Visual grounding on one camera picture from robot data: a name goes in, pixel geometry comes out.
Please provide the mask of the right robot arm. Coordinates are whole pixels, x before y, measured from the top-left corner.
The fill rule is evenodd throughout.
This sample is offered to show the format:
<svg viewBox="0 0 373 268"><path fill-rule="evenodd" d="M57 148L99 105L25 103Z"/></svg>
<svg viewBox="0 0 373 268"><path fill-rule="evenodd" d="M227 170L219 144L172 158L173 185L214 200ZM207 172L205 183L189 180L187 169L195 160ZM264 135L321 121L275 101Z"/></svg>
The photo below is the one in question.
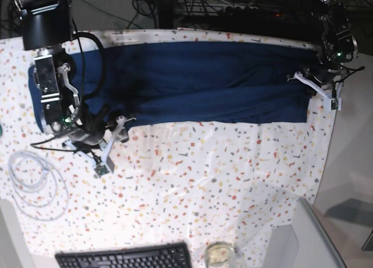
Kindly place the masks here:
<svg viewBox="0 0 373 268"><path fill-rule="evenodd" d="M104 104L98 113L89 112L86 100L98 95L106 76L106 65L101 66L97 87L84 94L72 84L76 63L67 54L63 43L88 38L96 43L102 59L105 51L93 34L78 31L71 18L70 0L13 0L20 12L23 47L36 50L33 79L40 92L41 127L52 139L68 137L63 143L73 153L86 157L96 174L102 177L114 172L110 152L115 142L126 142L129 137L123 115L107 118L110 106Z"/></svg>

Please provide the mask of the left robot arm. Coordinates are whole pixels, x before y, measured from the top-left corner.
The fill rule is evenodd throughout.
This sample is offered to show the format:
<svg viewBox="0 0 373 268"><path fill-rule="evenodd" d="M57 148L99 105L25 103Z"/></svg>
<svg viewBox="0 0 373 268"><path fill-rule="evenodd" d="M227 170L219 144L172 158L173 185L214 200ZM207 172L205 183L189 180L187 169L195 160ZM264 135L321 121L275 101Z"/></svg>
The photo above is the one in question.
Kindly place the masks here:
<svg viewBox="0 0 373 268"><path fill-rule="evenodd" d="M321 50L318 66L304 68L293 75L294 80L308 86L323 98L330 111L342 109L340 97L344 81L365 67L349 68L345 63L358 57L357 42L349 28L349 20L341 0L313 0L312 14L321 24Z"/></svg>

